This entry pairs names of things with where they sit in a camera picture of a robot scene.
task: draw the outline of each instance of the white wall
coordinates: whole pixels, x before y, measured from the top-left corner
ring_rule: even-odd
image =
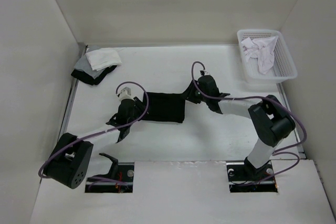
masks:
[[[29,223],[77,55],[55,0],[0,0],[0,223]]]
[[[285,83],[291,109],[303,120],[305,150],[321,171],[336,210],[336,0],[298,0],[282,28],[299,76]]]
[[[239,29],[280,29],[296,1],[57,0],[90,44],[236,43]]]

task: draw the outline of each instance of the black cloth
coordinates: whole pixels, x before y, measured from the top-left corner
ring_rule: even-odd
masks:
[[[114,69],[116,68],[116,66],[111,66],[109,68],[105,68],[104,71],[97,76],[95,79],[83,72],[83,71],[79,71],[77,69],[74,69],[73,72],[71,73],[71,76],[73,76],[74,78],[88,84],[88,85],[98,85],[99,83],[101,83],[101,81],[105,78],[105,76],[107,74],[109,74],[110,72],[112,72]]]
[[[184,120],[185,99],[181,94],[147,93],[149,96],[148,113],[143,117],[145,121],[176,122]]]

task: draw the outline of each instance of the crumpled white cloth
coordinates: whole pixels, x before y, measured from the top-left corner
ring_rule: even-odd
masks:
[[[257,58],[259,72],[267,74],[274,65],[274,49],[279,36],[268,38],[244,39],[241,43],[245,53],[245,60]]]
[[[121,59],[113,48],[100,48],[87,52],[86,57],[93,70],[101,70],[110,66],[121,65]]]

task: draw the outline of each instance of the white plastic basket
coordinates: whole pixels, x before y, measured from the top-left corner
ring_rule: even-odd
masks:
[[[241,45],[242,40],[250,37],[267,38],[278,35],[278,41],[274,49],[274,66],[268,71],[267,74],[262,74],[258,69],[257,59],[250,59],[248,62],[245,60],[245,54]],[[284,37],[281,32],[276,30],[266,29],[245,29],[237,32],[239,50],[241,60],[243,62],[243,70],[246,81],[252,84],[269,84],[269,83],[281,83],[288,79],[294,79],[298,76],[294,61],[290,55]]]

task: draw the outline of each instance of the purple cable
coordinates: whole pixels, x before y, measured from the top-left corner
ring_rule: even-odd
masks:
[[[200,88],[197,86],[196,80],[194,78],[194,67],[195,67],[196,64],[200,64],[203,67],[203,70],[205,70],[205,66],[204,66],[204,64],[202,62],[195,61],[192,64],[192,67],[191,67],[191,77],[192,77],[192,81],[193,81],[193,83],[195,85],[195,88],[204,97],[209,98],[209,99],[214,99],[214,100],[229,100],[229,101],[233,101],[233,100],[242,101],[242,100],[248,100],[248,99],[262,99],[262,100],[265,100],[265,101],[269,101],[273,105],[275,105],[275,106],[281,108],[282,110],[284,110],[285,112],[287,112],[298,123],[298,125],[302,129],[303,138],[302,138],[302,140],[300,142],[298,142],[296,144],[292,144],[292,145],[286,146],[286,147],[283,147],[283,148],[280,148],[278,150],[275,150],[274,153],[273,153],[273,156],[280,155],[280,154],[291,154],[291,155],[296,156],[298,158],[298,161],[294,165],[292,165],[292,166],[290,166],[290,167],[288,167],[288,168],[286,168],[284,170],[281,170],[281,171],[279,171],[277,173],[274,173],[274,174],[272,174],[272,175],[270,175],[270,176],[268,176],[266,178],[263,178],[262,180],[259,180],[257,182],[248,183],[248,184],[242,184],[241,186],[255,185],[255,184],[257,184],[257,183],[259,183],[261,181],[267,180],[267,179],[272,178],[272,177],[274,177],[274,176],[276,176],[276,175],[278,175],[280,173],[284,173],[284,172],[288,171],[289,169],[292,169],[294,166],[296,166],[300,162],[300,157],[298,155],[296,155],[295,153],[292,153],[292,152],[281,152],[281,151],[287,150],[289,148],[301,145],[302,143],[304,143],[307,140],[307,131],[306,131],[306,128],[304,127],[303,123],[291,111],[289,111],[287,108],[285,108],[284,106],[282,106],[280,103],[278,103],[278,102],[276,102],[276,101],[274,101],[272,99],[269,99],[267,97],[257,96],[257,95],[252,96],[252,97],[239,97],[239,98],[211,97],[211,96],[203,93],[202,90],[200,90]]]
[[[128,185],[126,182],[122,182],[122,181],[119,181],[119,180],[115,180],[115,179],[110,179],[110,178],[103,178],[103,177],[98,177],[98,176],[93,176],[93,177],[90,177],[90,178],[93,178],[93,179],[99,179],[98,181],[95,181],[95,182],[92,182],[92,184],[89,185],[89,190],[90,188],[99,183],[99,182],[110,182],[110,183],[115,183],[115,184],[119,184],[121,186],[126,186]]]
[[[74,144],[77,144],[77,143],[79,143],[79,142],[81,142],[81,141],[84,141],[84,140],[89,139],[89,138],[92,138],[92,137],[100,136],[100,135],[102,135],[102,134],[106,134],[106,133],[109,133],[109,132],[111,132],[111,131],[118,130],[118,129],[123,128],[123,127],[130,126],[130,125],[132,125],[133,123],[139,121],[140,119],[142,119],[142,118],[145,116],[145,114],[147,113],[148,107],[149,107],[149,97],[148,97],[147,92],[145,91],[145,89],[144,89],[140,84],[138,84],[138,83],[136,83],[136,82],[133,82],[133,81],[125,81],[125,82],[123,82],[123,83],[121,83],[121,84],[119,84],[119,85],[117,86],[116,91],[115,91],[116,94],[118,94],[118,90],[119,90],[119,88],[120,88],[122,85],[124,85],[124,84],[134,84],[134,85],[137,85],[138,87],[140,87],[140,88],[143,90],[143,92],[144,92],[144,94],[145,94],[145,96],[146,96],[146,99],[147,99],[147,104],[146,104],[146,108],[145,108],[144,112],[141,114],[141,116],[139,116],[137,119],[135,119],[134,121],[132,121],[132,122],[130,122],[130,123],[127,123],[127,124],[124,124],[124,125],[120,125],[120,126],[117,126],[117,127],[111,128],[111,129],[108,129],[107,131],[100,131],[100,132],[97,132],[97,133],[93,133],[93,134],[90,134],[90,135],[87,135],[87,136],[78,138],[78,139],[76,139],[75,141],[73,141],[72,143],[70,143],[70,144],[64,146],[62,149],[60,149],[60,150],[57,151],[56,153],[52,154],[52,156],[51,156],[47,161],[44,162],[44,164],[41,166],[41,168],[40,168],[39,171],[38,171],[38,176],[39,176],[40,178],[50,178],[50,177],[45,176],[45,175],[43,174],[43,169],[44,169],[44,168],[45,168],[45,167],[46,167],[46,166],[47,166],[47,165],[48,165],[48,164],[49,164],[55,157],[57,157],[59,154],[61,154],[62,152],[64,152],[66,149],[72,147]]]

